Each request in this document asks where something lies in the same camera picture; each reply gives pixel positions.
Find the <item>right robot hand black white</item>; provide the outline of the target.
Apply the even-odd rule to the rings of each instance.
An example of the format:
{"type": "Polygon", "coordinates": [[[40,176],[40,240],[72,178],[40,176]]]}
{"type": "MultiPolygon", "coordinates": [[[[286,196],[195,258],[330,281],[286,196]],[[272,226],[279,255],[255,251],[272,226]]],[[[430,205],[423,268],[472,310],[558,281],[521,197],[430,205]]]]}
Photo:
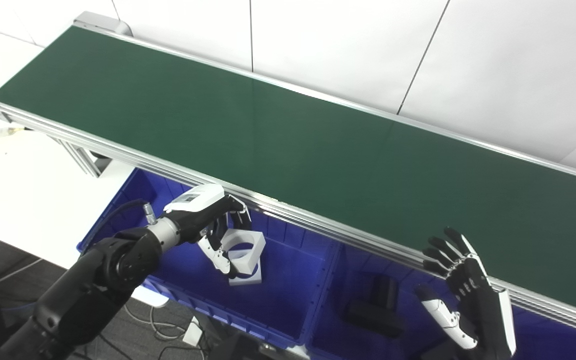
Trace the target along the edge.
{"type": "Polygon", "coordinates": [[[509,291],[494,289],[480,256],[452,227],[432,236],[423,249],[423,268],[444,278],[457,301],[455,310],[426,284],[414,289],[426,312],[451,341],[453,360],[510,360],[517,351],[509,291]]]}

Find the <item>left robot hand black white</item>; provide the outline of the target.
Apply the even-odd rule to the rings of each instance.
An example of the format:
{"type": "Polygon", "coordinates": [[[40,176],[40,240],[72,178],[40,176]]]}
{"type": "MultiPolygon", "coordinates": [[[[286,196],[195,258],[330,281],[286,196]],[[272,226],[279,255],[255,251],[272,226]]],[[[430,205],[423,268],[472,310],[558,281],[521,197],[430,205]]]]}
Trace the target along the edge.
{"type": "Polygon", "coordinates": [[[173,227],[178,244],[197,244],[214,268],[233,280],[238,271],[222,239],[230,229],[252,230],[252,220],[246,203],[226,193],[220,184],[210,183],[192,187],[165,205],[160,220],[173,227]]]}

